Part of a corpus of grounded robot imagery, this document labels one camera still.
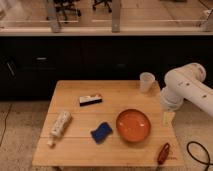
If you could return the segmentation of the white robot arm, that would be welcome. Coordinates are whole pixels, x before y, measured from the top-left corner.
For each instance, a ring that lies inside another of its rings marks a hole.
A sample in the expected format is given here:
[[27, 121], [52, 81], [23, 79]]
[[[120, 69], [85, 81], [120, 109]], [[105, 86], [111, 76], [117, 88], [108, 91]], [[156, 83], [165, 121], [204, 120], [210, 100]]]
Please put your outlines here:
[[205, 78], [206, 70], [199, 63], [189, 63], [168, 71], [159, 95], [163, 110], [174, 112], [184, 100], [188, 100], [213, 117], [213, 88], [203, 83]]

